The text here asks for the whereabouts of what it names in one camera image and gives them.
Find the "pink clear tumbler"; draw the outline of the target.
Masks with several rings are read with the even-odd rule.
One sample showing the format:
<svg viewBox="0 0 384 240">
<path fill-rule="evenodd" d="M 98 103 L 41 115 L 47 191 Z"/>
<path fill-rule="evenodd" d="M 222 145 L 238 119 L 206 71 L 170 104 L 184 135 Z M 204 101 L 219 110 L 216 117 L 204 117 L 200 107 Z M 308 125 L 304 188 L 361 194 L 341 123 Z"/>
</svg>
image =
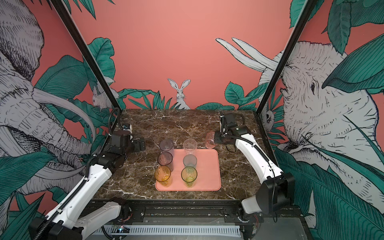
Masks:
<svg viewBox="0 0 384 240">
<path fill-rule="evenodd" d="M 215 132 L 208 132 L 206 134 L 205 146 L 207 149 L 213 149 L 216 147 Z"/>
</svg>

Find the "clear colourless tumbler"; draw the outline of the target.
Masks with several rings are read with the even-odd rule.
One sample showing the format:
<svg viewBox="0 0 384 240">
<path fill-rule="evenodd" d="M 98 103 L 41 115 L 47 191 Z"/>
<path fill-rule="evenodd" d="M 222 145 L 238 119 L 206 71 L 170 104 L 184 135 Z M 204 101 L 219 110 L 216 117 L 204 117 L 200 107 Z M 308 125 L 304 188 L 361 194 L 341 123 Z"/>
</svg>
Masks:
<svg viewBox="0 0 384 240">
<path fill-rule="evenodd" d="M 183 143 L 183 148 L 187 155 L 194 155 L 197 150 L 197 141 L 194 139 L 187 139 Z"/>
</svg>

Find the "blue-grey clear tumbler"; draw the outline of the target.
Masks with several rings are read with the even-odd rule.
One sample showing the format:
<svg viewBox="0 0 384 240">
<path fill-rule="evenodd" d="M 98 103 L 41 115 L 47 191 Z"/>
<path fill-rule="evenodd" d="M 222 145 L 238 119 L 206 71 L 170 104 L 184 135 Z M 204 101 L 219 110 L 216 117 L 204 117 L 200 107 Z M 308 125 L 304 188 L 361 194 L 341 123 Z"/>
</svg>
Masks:
<svg viewBox="0 0 384 240">
<path fill-rule="evenodd" d="M 162 153 L 169 153 L 174 156 L 174 142 L 170 139 L 162 140 L 159 144 Z"/>
</svg>

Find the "dark smoky tumbler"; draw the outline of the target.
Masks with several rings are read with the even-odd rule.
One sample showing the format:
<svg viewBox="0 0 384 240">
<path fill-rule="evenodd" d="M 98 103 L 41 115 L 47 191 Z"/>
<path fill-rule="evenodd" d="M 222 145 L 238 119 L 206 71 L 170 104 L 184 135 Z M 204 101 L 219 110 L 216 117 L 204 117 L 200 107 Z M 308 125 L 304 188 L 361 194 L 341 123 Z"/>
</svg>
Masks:
<svg viewBox="0 0 384 240">
<path fill-rule="evenodd" d="M 173 155 L 169 152 L 160 153 L 157 162 L 160 166 L 168 167 L 171 172 L 174 170 Z"/>
</svg>

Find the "pink plastic tray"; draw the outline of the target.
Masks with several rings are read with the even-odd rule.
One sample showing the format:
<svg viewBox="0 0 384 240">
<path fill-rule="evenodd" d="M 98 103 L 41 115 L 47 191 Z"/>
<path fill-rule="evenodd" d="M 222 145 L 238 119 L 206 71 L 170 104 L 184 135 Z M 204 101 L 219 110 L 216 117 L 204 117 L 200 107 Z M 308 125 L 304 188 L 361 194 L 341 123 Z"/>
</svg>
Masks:
<svg viewBox="0 0 384 240">
<path fill-rule="evenodd" d="M 186 152 L 183 149 L 174 150 L 174 170 L 171 172 L 171 184 L 166 187 L 156 182 L 158 191 L 208 191 L 214 192 L 221 188 L 221 176 L 218 152 L 214 149 L 197 149 L 197 179 L 191 187 L 188 187 L 181 177 L 181 172 L 185 168 L 183 159 Z"/>
</svg>

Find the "teal frosted tumbler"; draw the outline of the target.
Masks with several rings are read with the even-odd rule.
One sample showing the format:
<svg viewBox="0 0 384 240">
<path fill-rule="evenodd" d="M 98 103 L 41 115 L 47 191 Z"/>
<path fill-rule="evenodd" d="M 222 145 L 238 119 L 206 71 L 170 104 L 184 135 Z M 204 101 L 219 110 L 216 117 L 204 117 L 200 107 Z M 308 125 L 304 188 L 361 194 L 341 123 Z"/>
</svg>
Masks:
<svg viewBox="0 0 384 240">
<path fill-rule="evenodd" d="M 193 154 L 188 154 L 183 158 L 183 164 L 185 167 L 193 167 L 196 168 L 198 159 Z"/>
</svg>

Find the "amber yellow tumbler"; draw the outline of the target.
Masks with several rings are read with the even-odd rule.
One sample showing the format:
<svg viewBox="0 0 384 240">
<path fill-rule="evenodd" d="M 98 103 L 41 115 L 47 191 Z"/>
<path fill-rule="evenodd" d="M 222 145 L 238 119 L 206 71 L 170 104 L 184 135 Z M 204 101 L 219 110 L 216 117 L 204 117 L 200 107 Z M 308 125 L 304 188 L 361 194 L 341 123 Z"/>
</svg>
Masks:
<svg viewBox="0 0 384 240">
<path fill-rule="evenodd" d="M 164 187 L 169 187 L 172 183 L 171 170 L 169 167 L 160 166 L 155 171 L 155 178 L 157 183 Z"/>
</svg>

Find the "light green tumbler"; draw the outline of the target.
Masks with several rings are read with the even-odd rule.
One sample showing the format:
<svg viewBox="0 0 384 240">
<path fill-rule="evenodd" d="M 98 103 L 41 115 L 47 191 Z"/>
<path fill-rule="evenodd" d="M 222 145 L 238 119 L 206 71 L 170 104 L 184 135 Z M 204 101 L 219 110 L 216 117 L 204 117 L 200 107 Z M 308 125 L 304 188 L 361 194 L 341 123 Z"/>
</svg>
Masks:
<svg viewBox="0 0 384 240">
<path fill-rule="evenodd" d="M 185 185 L 191 188 L 198 177 L 198 172 L 194 167 L 185 167 L 181 172 L 182 180 Z"/>
</svg>

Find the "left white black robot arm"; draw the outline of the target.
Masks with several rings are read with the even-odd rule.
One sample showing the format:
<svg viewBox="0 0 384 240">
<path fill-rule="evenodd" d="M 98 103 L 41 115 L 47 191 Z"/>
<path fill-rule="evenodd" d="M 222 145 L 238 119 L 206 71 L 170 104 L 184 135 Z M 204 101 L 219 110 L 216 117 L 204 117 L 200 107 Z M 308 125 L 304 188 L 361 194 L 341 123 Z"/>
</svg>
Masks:
<svg viewBox="0 0 384 240">
<path fill-rule="evenodd" d="M 121 168 L 129 154 L 146 149 L 144 138 L 128 130 L 111 134 L 102 152 L 86 164 L 85 176 L 44 218 L 35 218 L 28 231 L 33 240 L 84 240 L 108 222 L 125 223 L 133 215 L 128 202 L 113 197 L 102 207 L 81 217 L 100 187 Z"/>
</svg>

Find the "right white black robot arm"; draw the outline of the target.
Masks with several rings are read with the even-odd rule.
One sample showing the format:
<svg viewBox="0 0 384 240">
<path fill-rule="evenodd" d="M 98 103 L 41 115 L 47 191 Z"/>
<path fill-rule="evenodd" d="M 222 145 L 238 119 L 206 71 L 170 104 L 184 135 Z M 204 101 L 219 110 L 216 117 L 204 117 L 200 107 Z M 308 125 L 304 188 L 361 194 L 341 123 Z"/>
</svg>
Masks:
<svg viewBox="0 0 384 240">
<path fill-rule="evenodd" d="M 242 200 L 246 214 L 271 214 L 294 204 L 295 178 L 285 173 L 262 150 L 251 130 L 238 125 L 234 114 L 220 111 L 220 129 L 215 131 L 216 144 L 234 145 L 256 172 L 261 183 L 252 197 Z"/>
</svg>

